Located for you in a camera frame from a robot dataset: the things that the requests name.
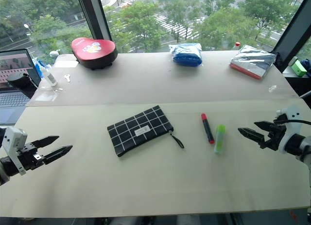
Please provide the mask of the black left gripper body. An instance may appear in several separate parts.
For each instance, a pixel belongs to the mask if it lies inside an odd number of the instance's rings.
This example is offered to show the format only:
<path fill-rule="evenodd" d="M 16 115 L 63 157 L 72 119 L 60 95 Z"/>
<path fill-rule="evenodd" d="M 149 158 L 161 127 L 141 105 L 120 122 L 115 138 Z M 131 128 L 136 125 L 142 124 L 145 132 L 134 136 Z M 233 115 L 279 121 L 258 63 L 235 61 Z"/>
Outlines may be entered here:
<path fill-rule="evenodd" d="M 43 156 L 37 153 L 38 148 L 43 148 L 45 145 L 39 142 L 26 143 L 22 149 L 17 150 L 17 156 L 26 171 L 34 170 L 42 165 Z"/>

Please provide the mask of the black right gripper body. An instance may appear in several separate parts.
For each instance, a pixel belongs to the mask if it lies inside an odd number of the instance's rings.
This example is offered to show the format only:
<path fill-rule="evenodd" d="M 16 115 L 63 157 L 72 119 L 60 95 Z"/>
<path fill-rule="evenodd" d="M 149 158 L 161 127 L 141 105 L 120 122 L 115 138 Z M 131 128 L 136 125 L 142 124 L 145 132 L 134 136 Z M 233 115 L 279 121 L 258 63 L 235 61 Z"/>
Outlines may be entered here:
<path fill-rule="evenodd" d="M 286 127 L 285 124 L 277 123 L 277 121 L 287 120 L 287 115 L 283 114 L 274 119 L 272 123 L 276 126 L 275 132 L 268 132 L 268 137 L 270 138 L 267 141 L 264 141 L 263 144 L 259 145 L 261 149 L 269 148 L 271 150 L 277 151 L 280 141 L 285 135 Z"/>

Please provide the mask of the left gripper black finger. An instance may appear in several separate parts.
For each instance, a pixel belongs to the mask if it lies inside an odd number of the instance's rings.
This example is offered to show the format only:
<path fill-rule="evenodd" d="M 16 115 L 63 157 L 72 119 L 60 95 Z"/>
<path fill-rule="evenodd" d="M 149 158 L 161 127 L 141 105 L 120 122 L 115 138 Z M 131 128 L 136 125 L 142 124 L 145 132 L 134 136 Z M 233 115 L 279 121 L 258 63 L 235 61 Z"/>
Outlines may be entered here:
<path fill-rule="evenodd" d="M 58 148 L 57 150 L 51 152 L 50 154 L 45 155 L 43 157 L 43 163 L 45 165 L 47 165 L 47 164 L 54 162 L 55 160 L 66 155 L 72 149 L 72 147 L 73 147 L 72 145 L 63 146 L 63 147 Z"/>
<path fill-rule="evenodd" d="M 59 136 L 47 136 L 47 137 L 32 141 L 31 144 L 35 148 L 43 148 L 43 147 L 46 147 L 46 146 L 52 144 L 58 138 L 59 138 Z"/>

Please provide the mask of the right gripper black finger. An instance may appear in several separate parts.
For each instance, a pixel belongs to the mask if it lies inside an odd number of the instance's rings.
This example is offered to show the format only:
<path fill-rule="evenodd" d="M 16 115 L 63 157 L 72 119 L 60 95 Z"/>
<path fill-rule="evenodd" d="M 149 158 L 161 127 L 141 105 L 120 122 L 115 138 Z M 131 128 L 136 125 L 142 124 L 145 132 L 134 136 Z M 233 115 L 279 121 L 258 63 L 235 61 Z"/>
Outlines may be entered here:
<path fill-rule="evenodd" d="M 276 126 L 274 123 L 269 122 L 269 121 L 257 121 L 254 122 L 254 124 L 260 128 L 261 130 L 264 130 L 266 132 L 275 132 L 276 131 Z"/>
<path fill-rule="evenodd" d="M 256 132 L 255 130 L 252 130 L 250 128 L 238 128 L 238 131 L 245 138 L 248 138 L 256 142 L 258 145 L 261 145 L 264 143 L 264 135 Z"/>

